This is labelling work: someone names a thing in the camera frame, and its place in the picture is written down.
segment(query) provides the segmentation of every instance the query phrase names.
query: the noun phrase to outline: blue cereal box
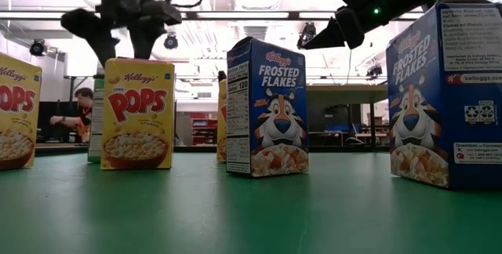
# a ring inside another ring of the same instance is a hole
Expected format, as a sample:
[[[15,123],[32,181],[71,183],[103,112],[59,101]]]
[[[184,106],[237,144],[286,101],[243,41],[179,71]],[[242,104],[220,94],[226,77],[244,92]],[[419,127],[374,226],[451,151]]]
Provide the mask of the blue cereal box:
[[[391,172],[502,187],[502,8],[438,4],[387,48]]]
[[[244,38],[227,53],[227,171],[308,170],[305,56]]]

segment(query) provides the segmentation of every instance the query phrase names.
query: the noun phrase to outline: nutrition facts label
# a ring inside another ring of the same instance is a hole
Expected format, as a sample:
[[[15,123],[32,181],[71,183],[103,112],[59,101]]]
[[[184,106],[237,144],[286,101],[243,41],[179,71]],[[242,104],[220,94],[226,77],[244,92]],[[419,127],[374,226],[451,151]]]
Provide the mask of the nutrition facts label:
[[[95,78],[93,113],[91,115],[91,137],[89,161],[99,161],[101,157],[101,136],[103,134],[104,80]]]
[[[249,62],[228,69],[227,92],[227,171],[249,173]]]
[[[502,70],[499,9],[442,9],[441,21],[445,71]]]

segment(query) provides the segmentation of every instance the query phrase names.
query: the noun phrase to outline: yellow cereal box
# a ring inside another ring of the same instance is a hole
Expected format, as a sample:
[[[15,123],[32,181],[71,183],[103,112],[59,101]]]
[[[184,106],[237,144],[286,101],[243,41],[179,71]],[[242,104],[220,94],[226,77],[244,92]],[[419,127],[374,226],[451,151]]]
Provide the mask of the yellow cereal box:
[[[112,59],[104,69],[101,169],[169,169],[174,65]]]
[[[220,163],[227,161],[227,76],[224,72],[218,74],[220,93],[218,94],[218,129],[216,159]]]
[[[42,69],[0,53],[0,170],[33,166]]]

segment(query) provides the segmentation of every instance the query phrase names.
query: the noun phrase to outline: corn pops cereal box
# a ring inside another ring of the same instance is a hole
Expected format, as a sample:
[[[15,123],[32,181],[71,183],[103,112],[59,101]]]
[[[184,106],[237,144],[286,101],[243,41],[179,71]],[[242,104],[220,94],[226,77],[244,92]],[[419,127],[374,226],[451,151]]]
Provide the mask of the corn pops cereal box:
[[[112,59],[104,82],[101,168],[171,168],[174,65]]]
[[[227,171],[308,170],[305,56],[244,38],[227,53]]]
[[[438,4],[387,48],[391,172],[502,187],[502,8]]]
[[[42,69],[0,53],[0,170],[35,160]]]
[[[225,163],[227,161],[227,79],[221,80],[219,87],[216,159],[219,163]]]

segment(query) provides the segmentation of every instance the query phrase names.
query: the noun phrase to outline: ceiling light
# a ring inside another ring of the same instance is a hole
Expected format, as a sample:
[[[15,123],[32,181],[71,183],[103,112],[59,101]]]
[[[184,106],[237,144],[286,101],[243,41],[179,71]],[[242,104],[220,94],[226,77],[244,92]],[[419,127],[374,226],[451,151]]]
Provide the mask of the ceiling light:
[[[422,17],[424,15],[423,13],[404,13],[401,16],[399,16],[396,20],[417,20],[418,18]]]
[[[334,16],[335,11],[326,12],[301,12],[298,16],[300,19],[329,19]]]
[[[197,12],[201,19],[287,19],[287,12]]]
[[[0,20],[60,20],[62,12],[0,12]]]

